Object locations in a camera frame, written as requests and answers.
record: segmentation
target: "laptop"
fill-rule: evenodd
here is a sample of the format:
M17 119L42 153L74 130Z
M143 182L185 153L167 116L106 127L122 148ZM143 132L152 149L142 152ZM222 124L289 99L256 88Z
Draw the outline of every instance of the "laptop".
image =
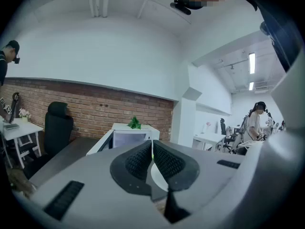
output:
M20 127L20 126L17 125L17 124L10 124L10 125L5 125L4 127L5 127L5 129L7 129L7 130L11 130L11 129L18 128L18 127Z

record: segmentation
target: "chair backrest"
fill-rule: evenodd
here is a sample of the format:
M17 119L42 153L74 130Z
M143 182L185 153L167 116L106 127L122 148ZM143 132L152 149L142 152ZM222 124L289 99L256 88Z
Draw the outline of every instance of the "chair backrest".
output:
M48 107L45 118L44 149L55 156L69 144L73 118L66 115L67 104L53 102Z
M221 123L221 122L220 122L220 127L221 127L221 134L222 134L222 135L226 135L225 123Z

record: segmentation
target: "black cap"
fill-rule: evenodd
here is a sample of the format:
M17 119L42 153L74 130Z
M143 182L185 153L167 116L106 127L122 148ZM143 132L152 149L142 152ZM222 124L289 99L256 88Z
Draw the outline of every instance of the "black cap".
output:
M11 46L12 48L14 48L15 52L16 52L16 56L17 56L17 54L19 52L19 48L20 48L19 43L17 41L12 40L6 46Z
M206 2L195 2L195 1L189 1L189 0L178 0L180 4L182 4L184 7L191 9L191 10L198 10L202 7L206 7Z

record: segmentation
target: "black hair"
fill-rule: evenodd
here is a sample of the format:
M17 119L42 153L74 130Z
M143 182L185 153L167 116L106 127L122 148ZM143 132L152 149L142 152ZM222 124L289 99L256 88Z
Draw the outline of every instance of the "black hair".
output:
M264 107L264 111L265 111L265 109L266 109L266 104L265 104L264 102L257 102L257 103L254 104L253 109L250 111L249 117L251 116L251 114L252 114L255 110L257 110L257 107L258 107L258 106Z

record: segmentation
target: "woman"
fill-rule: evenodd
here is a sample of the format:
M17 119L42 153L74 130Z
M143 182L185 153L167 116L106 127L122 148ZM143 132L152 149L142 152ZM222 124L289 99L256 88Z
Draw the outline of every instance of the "woman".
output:
M268 120L266 121L266 124L268 124L268 133L267 133L267 136L269 137L271 134L272 134L272 131L273 131L273 118L271 116L271 113L268 113Z
M260 116L264 113L266 104L264 102L258 102L251 110L249 117L246 121L246 130L243 136L243 142L256 141L258 136L262 133Z

